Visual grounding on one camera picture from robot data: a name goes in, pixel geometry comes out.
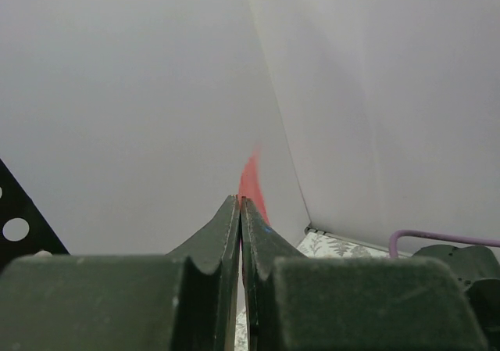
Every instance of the patterned floor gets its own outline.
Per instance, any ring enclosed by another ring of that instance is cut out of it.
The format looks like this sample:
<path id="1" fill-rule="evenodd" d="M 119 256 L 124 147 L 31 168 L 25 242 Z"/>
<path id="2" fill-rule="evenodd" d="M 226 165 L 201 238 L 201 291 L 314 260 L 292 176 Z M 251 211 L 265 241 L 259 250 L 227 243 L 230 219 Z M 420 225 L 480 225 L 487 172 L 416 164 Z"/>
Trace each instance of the patterned floor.
<path id="1" fill-rule="evenodd" d="M 317 258 L 388 257 L 388 251 L 382 248 L 360 245 L 314 229 L 309 230 L 297 249 L 307 257 Z M 246 320 L 243 310 L 236 318 L 235 351 L 248 351 Z"/>

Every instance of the gray wall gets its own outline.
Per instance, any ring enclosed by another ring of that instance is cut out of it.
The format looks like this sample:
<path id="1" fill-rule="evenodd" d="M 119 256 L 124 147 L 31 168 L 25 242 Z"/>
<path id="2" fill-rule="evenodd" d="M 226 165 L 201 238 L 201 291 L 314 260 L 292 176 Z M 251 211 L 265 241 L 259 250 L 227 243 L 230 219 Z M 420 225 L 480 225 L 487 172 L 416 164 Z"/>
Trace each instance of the gray wall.
<path id="1" fill-rule="evenodd" d="M 500 0 L 250 2 L 313 225 L 500 238 Z"/>
<path id="2" fill-rule="evenodd" d="M 309 223 L 247 0 L 0 0 L 0 155 L 72 253 L 165 253 L 255 144 L 272 225 Z"/>

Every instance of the purple cable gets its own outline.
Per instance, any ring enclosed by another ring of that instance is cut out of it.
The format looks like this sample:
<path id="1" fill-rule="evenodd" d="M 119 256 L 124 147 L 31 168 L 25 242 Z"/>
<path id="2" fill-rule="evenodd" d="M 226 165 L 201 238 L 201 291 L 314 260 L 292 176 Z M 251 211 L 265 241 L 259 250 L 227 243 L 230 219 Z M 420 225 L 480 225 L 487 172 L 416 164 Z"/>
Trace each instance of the purple cable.
<path id="1" fill-rule="evenodd" d="M 398 239 L 403 236 L 414 236 L 416 238 L 444 240 L 446 242 L 454 242 L 461 244 L 486 245 L 487 247 L 500 247 L 500 240 L 468 238 L 466 236 L 454 236 L 446 234 L 436 234 L 434 232 L 418 231 L 418 230 L 398 230 L 389 238 L 389 256 L 392 259 L 397 259 L 398 255 Z"/>

